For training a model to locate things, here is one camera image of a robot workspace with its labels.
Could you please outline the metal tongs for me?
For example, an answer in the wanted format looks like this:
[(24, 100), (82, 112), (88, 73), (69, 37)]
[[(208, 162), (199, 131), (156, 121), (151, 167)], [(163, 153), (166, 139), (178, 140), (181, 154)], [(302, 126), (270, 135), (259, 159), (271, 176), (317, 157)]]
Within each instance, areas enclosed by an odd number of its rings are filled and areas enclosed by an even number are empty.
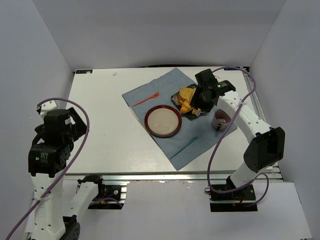
[(202, 113), (202, 111), (200, 108), (193, 108), (193, 110), (192, 110), (192, 114), (197, 117), (199, 117), (201, 113)]

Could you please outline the striped bread roll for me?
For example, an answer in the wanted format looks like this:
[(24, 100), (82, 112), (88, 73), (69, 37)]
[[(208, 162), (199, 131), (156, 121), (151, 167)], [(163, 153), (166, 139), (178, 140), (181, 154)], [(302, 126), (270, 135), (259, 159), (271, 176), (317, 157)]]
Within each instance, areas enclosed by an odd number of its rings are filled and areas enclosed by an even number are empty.
[(181, 103), (180, 112), (182, 114), (186, 114), (194, 109), (191, 106), (191, 101), (189, 99), (185, 99), (184, 101), (181, 100), (180, 103)]

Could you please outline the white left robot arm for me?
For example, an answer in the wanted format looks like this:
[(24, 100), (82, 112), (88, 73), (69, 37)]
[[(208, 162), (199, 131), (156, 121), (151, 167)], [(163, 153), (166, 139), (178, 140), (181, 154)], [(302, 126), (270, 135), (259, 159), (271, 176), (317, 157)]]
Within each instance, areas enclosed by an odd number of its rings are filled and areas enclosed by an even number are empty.
[(36, 107), (43, 124), (35, 128), (28, 153), (28, 172), (34, 187), (32, 240), (77, 240), (80, 219), (90, 203), (101, 196), (102, 176), (79, 179), (78, 189), (69, 203), (63, 203), (63, 179), (79, 138), (87, 138), (89, 128), (76, 110), (61, 109), (55, 100)]

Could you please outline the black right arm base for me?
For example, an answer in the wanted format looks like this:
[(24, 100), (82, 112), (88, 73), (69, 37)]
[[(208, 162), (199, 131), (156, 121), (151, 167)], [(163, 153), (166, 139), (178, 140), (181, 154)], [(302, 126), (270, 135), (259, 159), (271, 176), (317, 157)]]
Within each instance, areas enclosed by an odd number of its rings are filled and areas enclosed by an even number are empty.
[(204, 189), (209, 195), (212, 213), (257, 212), (256, 195), (252, 185), (231, 193), (216, 193), (209, 187)]

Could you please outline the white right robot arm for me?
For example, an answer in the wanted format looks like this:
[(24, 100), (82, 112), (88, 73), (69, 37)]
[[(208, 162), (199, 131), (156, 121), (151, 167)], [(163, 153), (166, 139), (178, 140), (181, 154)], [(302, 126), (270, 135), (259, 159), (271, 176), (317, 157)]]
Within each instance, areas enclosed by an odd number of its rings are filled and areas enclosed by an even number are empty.
[(231, 193), (245, 188), (266, 168), (284, 157), (285, 131), (263, 121), (228, 80), (218, 81), (211, 69), (195, 75), (197, 88), (191, 106), (210, 112), (216, 106), (231, 117), (248, 141), (243, 163), (226, 180), (226, 188), (220, 193)]

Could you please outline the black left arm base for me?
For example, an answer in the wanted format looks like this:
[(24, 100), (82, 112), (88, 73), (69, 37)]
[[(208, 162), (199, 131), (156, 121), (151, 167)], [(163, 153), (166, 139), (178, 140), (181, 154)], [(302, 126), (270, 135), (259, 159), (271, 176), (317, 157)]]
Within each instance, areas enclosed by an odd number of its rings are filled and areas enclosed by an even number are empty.
[(90, 204), (88, 209), (94, 210), (121, 210), (123, 203), (118, 204), (121, 201), (120, 185), (106, 185), (103, 177), (98, 174), (86, 175), (83, 179), (77, 180), (77, 192), (80, 191), (81, 184), (90, 182), (97, 185), (98, 194), (93, 198), (92, 202), (98, 201), (95, 204)]

